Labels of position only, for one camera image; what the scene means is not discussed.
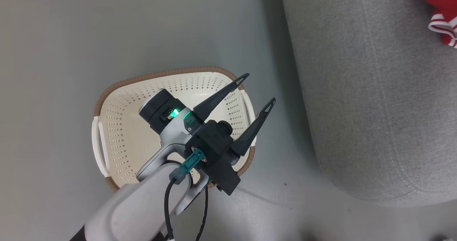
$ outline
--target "gray upholstery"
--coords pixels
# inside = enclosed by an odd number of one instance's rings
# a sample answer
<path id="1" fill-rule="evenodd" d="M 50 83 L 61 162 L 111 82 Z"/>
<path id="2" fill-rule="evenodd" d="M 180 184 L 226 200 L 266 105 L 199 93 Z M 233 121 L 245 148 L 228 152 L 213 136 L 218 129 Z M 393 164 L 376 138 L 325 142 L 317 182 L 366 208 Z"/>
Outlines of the gray upholstery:
<path id="1" fill-rule="evenodd" d="M 323 172 L 378 205 L 457 199 L 457 49 L 423 0 L 284 0 Z"/>

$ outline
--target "red and white striped fabric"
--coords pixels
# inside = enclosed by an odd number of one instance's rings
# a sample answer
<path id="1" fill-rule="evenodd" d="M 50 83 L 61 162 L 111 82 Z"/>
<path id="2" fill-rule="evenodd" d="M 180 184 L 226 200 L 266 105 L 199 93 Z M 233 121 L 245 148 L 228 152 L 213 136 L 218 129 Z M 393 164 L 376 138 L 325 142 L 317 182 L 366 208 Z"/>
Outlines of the red and white striped fabric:
<path id="1" fill-rule="evenodd" d="M 429 29 L 441 33 L 441 42 L 457 49 L 457 0 L 426 0 L 436 7 Z"/>

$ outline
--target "white plastic basket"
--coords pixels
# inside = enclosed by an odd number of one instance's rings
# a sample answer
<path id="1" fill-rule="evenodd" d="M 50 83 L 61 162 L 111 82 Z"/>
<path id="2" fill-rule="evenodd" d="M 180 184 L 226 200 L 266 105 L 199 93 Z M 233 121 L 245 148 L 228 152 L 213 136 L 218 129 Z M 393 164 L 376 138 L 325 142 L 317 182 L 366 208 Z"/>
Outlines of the white plastic basket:
<path id="1" fill-rule="evenodd" d="M 159 135 L 138 114 L 140 106 L 155 91 L 165 88 L 193 108 L 235 78 L 218 67 L 196 67 L 132 78 L 109 87 L 98 100 L 92 123 L 94 155 L 108 184 L 117 190 L 124 184 L 136 183 L 139 168 L 160 148 Z M 255 118 L 251 101 L 242 86 L 230 93 L 209 117 L 229 122 L 234 139 Z M 238 175 L 249 167 L 255 143 L 254 139 L 251 149 L 233 166 Z M 169 160 L 184 161 L 177 153 L 170 155 Z M 191 174 L 196 183 L 199 174 L 196 171 Z"/>

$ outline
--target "cable connector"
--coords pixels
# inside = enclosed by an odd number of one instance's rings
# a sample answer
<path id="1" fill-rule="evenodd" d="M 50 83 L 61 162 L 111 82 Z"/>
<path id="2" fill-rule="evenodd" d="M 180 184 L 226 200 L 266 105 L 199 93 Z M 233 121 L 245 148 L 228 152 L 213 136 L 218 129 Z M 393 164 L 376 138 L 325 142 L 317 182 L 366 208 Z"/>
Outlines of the cable connector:
<path id="1" fill-rule="evenodd" d="M 174 171 L 170 173 L 170 180 L 176 179 L 175 184 L 179 185 L 186 178 L 186 175 L 199 164 L 200 161 L 204 161 L 205 154 L 198 148 L 193 150 L 193 153 Z"/>

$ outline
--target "robotic arm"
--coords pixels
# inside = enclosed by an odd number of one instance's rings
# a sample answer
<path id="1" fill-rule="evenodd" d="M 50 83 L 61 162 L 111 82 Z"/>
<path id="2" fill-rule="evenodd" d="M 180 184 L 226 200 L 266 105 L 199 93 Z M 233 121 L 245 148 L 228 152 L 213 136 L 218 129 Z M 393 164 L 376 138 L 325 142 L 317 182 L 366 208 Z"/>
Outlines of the robotic arm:
<path id="1" fill-rule="evenodd" d="M 151 96 L 139 114 L 160 135 L 161 148 L 138 171 L 140 182 L 122 186 L 71 241 L 162 241 L 163 234 L 172 237 L 169 214 L 179 215 L 210 182 L 231 195 L 240 182 L 232 166 L 245 155 L 276 100 L 264 106 L 237 140 L 230 136 L 228 122 L 205 120 L 248 76 L 237 78 L 193 111 L 165 89 Z M 186 161 L 167 161 L 173 152 Z M 190 178 L 192 168 L 201 176 L 197 183 Z"/>

